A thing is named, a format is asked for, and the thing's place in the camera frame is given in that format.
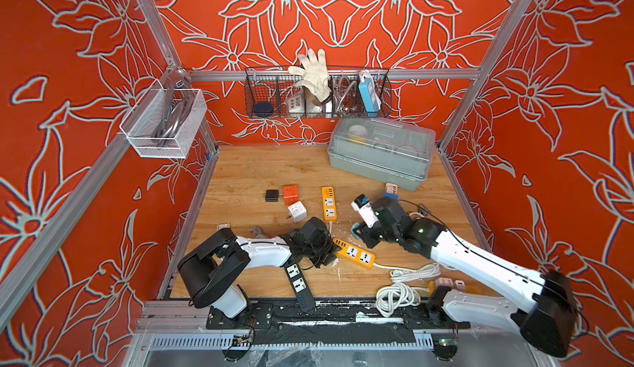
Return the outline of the white teal plug adapter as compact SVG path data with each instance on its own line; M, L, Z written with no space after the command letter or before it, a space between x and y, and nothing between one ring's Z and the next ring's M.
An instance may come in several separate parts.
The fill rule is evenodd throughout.
M302 202L297 201L288 207L288 213L294 223L299 223L307 217L307 210Z

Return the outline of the orange-red cube adapter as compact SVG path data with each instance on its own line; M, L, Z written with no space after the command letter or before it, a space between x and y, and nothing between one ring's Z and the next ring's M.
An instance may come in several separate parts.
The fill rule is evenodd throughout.
M282 188L284 203L287 206L300 201L298 188L296 185L285 185Z

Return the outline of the short yellow power strip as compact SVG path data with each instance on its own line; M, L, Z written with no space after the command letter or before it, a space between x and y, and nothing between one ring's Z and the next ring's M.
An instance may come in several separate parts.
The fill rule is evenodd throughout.
M324 186L321 188L324 219L327 223L335 223L338 218L337 208L335 204L335 191L332 186Z

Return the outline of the small black cube adapter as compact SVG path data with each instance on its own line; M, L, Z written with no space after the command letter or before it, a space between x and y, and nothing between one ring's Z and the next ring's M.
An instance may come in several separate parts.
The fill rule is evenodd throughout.
M268 203L277 203L279 200L279 190L266 190L265 201Z

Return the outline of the black power strip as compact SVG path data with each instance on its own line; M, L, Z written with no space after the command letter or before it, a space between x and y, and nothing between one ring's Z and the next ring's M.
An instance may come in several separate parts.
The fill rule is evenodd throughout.
M316 309L315 298L305 280L303 270L297 263L290 263L290 261L287 261L283 269L297 298L300 310L303 313L314 312Z

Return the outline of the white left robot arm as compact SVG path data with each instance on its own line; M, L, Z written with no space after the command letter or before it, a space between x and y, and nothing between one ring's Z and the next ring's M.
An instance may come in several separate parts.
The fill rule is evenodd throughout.
M300 262L310 260L315 269L328 266L341 247L319 218L275 238L249 239L222 228L178 263L178 274L196 309L211 307L227 318L250 309L250 302L235 282L244 271L262 267L282 268L302 312L316 308Z

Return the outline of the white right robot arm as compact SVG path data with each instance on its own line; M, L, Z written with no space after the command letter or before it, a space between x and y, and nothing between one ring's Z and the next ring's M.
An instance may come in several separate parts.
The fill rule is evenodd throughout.
M369 248L382 241L396 243L497 292L490 297L444 287L432 292L429 307L439 307L454 322L513 332L547 355L567 356L579 312L565 275L506 261L460 238L431 213L413 218L390 197L371 202L359 195L351 205L363 220L353 234Z

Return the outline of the white socket in basket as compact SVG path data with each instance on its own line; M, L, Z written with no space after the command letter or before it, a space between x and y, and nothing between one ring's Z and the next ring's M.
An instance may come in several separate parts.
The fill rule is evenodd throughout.
M285 104L290 115L302 116L305 113L304 93L299 91L289 95L285 100Z

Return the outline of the grey plastic storage box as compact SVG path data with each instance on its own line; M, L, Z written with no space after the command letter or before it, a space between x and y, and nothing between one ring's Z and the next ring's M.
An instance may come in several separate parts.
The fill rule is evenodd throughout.
M347 118L331 134L333 168L416 191L427 180L434 159L432 129L391 119Z

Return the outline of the blue power bank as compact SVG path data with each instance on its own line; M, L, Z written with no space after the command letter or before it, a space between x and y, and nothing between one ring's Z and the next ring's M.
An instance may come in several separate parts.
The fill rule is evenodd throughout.
M358 74L358 89L368 117L376 118L381 110L381 100L376 93L375 81L368 70L361 70Z

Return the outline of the dark round item in basket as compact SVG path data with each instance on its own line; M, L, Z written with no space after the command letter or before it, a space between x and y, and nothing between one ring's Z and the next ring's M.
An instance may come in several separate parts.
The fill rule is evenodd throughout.
M260 101L254 104L253 114L260 118L267 118L274 114L274 106L270 101Z

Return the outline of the white work glove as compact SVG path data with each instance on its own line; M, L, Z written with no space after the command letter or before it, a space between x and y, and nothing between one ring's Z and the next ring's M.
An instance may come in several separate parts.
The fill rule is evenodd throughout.
M313 49L309 49L306 55L300 54L297 59L300 66L287 68L289 74L300 76L300 80L295 83L295 86L307 88L319 104L323 104L331 94L325 50L319 49L315 52Z

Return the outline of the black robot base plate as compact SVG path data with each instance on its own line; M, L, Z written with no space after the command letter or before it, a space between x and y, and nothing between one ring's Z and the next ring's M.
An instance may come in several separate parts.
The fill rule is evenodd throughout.
M318 298L310 312L301 310L296 299L256 298L251 308L233 319L214 309L208 314L206 328L210 330L249 328L269 329L273 325L296 326L374 323L392 324L414 330L447 329L465 330L468 322L454 322L442 309L428 309L424 304L398 308L390 317L384 317L370 298Z

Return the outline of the aluminium frame post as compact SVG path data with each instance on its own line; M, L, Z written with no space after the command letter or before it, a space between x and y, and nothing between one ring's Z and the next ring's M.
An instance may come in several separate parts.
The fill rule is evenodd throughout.
M155 0L136 0L145 16L146 22L153 33L155 41L170 69L182 68L183 64L178 56L168 30L166 29Z

